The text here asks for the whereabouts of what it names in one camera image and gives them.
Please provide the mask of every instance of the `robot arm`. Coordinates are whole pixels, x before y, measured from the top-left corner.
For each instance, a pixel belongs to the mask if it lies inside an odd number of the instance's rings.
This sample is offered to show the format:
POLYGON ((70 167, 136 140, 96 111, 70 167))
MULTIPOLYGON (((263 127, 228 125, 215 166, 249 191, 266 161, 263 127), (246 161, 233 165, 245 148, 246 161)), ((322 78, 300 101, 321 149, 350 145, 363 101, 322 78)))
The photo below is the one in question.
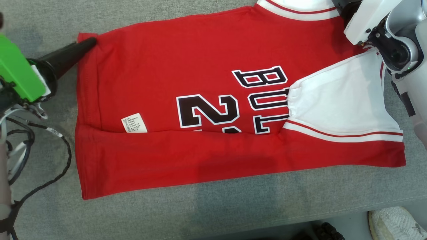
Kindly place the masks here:
POLYGON ((353 44, 379 51, 427 149, 427 0, 332 0, 353 44))

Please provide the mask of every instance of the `red jersey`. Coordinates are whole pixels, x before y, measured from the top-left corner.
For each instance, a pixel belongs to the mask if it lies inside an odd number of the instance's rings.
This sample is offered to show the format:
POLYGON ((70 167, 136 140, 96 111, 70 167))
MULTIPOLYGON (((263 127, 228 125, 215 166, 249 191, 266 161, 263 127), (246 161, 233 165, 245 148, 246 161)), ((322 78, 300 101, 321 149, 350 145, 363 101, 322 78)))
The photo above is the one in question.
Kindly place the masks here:
POLYGON ((333 165, 399 167, 381 58, 332 6, 254 7, 96 36, 80 62, 84 199, 333 165))

